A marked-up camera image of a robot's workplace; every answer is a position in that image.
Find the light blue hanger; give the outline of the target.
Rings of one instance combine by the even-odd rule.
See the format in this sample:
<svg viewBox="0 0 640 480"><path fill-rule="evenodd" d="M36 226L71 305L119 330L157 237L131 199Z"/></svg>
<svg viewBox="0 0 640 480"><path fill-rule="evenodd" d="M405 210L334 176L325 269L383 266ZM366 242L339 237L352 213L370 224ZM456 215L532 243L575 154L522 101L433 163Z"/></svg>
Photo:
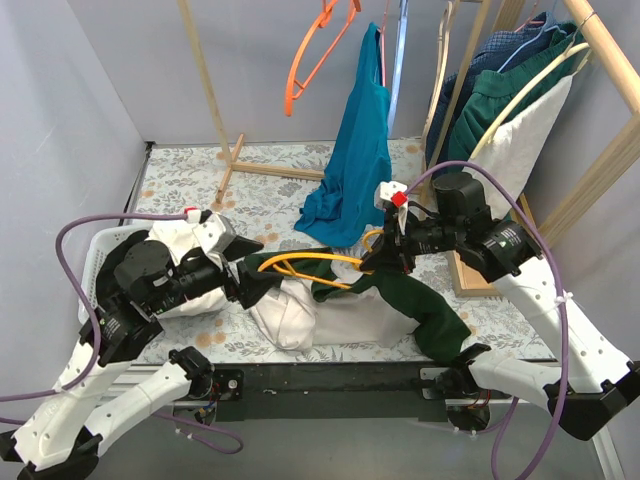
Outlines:
<svg viewBox="0 0 640 480"><path fill-rule="evenodd" d="M387 134L391 137L396 118L399 90L401 85L402 69L406 48L406 36L408 30L408 0L399 1L399 18L396 35L396 45L391 83L390 106L387 118Z"/></svg>

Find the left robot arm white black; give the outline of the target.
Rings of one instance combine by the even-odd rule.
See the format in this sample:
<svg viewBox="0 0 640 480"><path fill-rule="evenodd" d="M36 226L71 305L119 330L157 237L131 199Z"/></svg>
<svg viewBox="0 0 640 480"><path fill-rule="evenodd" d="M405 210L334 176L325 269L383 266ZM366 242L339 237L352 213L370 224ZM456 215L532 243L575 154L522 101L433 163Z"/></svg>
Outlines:
<svg viewBox="0 0 640 480"><path fill-rule="evenodd" d="M79 332L72 356L36 412L1 436L1 457L21 463L21 479L85 479L128 430L174 400L212 399L213 365L194 347L172 350L146 381L104 405L98 402L162 331L159 315L216 289L244 307L276 281L231 261L263 249L245 237L193 247L178 261L169 247L137 230L106 257L96 277L97 304Z"/></svg>

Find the cream t shirt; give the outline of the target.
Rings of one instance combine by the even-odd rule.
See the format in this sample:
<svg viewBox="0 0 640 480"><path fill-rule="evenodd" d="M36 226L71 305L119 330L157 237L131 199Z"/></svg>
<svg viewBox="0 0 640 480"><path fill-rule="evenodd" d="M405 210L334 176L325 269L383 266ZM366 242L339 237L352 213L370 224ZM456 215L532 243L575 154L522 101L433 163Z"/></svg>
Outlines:
<svg viewBox="0 0 640 480"><path fill-rule="evenodd" d="M260 331L277 348L305 351L312 347L317 308L311 285L310 280L283 280L249 309Z"/></svg>

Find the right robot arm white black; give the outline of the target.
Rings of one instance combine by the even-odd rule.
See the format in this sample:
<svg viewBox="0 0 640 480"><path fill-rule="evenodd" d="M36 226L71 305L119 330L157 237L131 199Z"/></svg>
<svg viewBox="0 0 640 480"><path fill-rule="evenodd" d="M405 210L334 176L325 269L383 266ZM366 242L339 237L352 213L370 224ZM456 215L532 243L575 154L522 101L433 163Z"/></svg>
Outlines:
<svg viewBox="0 0 640 480"><path fill-rule="evenodd" d="M558 290L551 262L529 232L495 220L480 181L467 172L435 182L437 213L425 220L409 211L407 188L382 182L377 208L382 235L363 258L366 269L410 273L418 255L455 251L511 302L566 367L537 366L474 344L433 382L446 394L475 397L496 390L560 415L560 427L589 440L639 396L639 364L613 346L571 295Z"/></svg>

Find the teal blue t shirt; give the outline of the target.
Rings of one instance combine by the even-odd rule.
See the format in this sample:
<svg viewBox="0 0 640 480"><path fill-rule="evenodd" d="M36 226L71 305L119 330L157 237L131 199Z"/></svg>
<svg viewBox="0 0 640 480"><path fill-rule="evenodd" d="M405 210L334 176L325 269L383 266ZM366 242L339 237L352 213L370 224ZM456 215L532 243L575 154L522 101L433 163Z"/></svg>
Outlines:
<svg viewBox="0 0 640 480"><path fill-rule="evenodd" d="M382 85L380 31L370 23L363 37L354 87L320 186L307 196L294 229L329 247L356 244L384 214L375 206L379 184L389 181L387 144L390 93Z"/></svg>

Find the beige wooden hanger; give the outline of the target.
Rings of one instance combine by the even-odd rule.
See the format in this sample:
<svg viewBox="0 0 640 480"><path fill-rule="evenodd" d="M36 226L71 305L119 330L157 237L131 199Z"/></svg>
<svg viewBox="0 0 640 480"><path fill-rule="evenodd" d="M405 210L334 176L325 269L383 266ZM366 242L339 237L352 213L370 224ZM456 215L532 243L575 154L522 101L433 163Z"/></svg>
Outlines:
<svg viewBox="0 0 640 480"><path fill-rule="evenodd" d="M451 30L454 24L454 20L455 20L459 5L460 5L459 0L447 1L447 5L443 11L443 14L439 23L438 36L437 36L438 51L437 51L437 64L436 64L434 88L432 91L432 95L429 103L429 110L425 119L422 136L421 136L421 147L423 152L427 151L428 134L433 124L433 119L437 109L438 99L439 99L441 89L445 80L446 66L447 66L448 53L449 53L449 44L450 44L450 34L451 34Z"/></svg>

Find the white t shirt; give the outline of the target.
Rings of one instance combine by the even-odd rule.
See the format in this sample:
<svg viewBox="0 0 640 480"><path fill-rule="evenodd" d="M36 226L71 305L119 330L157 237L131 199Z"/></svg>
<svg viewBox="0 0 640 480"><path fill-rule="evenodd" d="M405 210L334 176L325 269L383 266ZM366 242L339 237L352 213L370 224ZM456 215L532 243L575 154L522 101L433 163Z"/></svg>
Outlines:
<svg viewBox="0 0 640 480"><path fill-rule="evenodd" d="M149 231L148 240L155 240L163 243L169 250L171 258L176 267L185 256L205 256L197 245L197 241L192 233L192 229L197 223L190 223L187 220L155 221ZM223 300L211 313L219 310L226 300ZM174 307L166 313L162 313L159 318L162 320L196 316L205 313L180 313L179 307Z"/></svg>

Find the black daisy t shirt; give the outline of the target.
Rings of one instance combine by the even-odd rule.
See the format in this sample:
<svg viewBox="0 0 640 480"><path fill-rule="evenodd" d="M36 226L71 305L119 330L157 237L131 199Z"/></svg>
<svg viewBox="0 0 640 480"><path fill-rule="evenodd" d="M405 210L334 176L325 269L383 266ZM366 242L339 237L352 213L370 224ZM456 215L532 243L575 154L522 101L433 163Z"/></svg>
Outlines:
<svg viewBox="0 0 640 480"><path fill-rule="evenodd" d="M135 233L121 242L107 255L95 281L96 299L100 307L105 307L107 301L120 292L120 287L114 274L115 268L123 262L127 252L144 239L145 237L140 232Z"/></svg>

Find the pink wire hanger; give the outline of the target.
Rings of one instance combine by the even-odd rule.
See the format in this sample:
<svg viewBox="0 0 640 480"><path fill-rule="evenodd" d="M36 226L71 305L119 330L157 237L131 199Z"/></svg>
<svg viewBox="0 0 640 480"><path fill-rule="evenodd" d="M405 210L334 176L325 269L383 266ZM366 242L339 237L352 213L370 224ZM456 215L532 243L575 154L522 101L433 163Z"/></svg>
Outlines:
<svg viewBox="0 0 640 480"><path fill-rule="evenodd" d="M383 17L379 26L379 49L380 49L380 80L381 85L386 87L386 27L388 21L388 13L390 8L390 0L385 1Z"/></svg>

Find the orange plastic hanger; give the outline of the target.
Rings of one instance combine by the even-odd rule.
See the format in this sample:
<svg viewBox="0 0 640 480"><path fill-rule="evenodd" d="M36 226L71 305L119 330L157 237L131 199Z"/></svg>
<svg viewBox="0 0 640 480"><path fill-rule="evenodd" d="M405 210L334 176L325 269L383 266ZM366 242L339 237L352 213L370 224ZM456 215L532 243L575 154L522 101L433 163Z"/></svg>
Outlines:
<svg viewBox="0 0 640 480"><path fill-rule="evenodd" d="M362 2L321 1L293 55L284 87L283 112L294 114L295 105L306 93L350 27L362 12Z"/></svg>

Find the dark green raglan shirt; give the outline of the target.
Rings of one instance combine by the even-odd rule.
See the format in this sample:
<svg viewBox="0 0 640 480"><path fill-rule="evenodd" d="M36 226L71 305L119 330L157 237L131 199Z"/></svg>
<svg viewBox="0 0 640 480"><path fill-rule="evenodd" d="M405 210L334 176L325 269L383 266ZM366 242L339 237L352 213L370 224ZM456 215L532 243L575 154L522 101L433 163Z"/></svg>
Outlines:
<svg viewBox="0 0 640 480"><path fill-rule="evenodd" d="M312 283L317 319L311 348L359 343L391 348L412 335L423 355L448 363L472 335L444 297L409 275L385 271L358 274L344 264L334 264L330 277L332 273L351 288Z"/></svg>

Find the yellow plastic hanger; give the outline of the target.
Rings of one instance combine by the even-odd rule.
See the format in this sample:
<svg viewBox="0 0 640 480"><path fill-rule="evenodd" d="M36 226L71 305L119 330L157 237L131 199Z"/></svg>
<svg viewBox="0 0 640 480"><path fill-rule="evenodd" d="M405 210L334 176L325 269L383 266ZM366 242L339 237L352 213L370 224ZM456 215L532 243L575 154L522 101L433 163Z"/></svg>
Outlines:
<svg viewBox="0 0 640 480"><path fill-rule="evenodd" d="M278 273L286 277L308 280L312 283L332 288L348 290L349 283L338 280L338 274L329 271L334 264L344 264L347 270L358 274L371 275L372 271L363 270L363 260L346 254L305 250L277 254L265 260L257 267L259 273Z"/></svg>

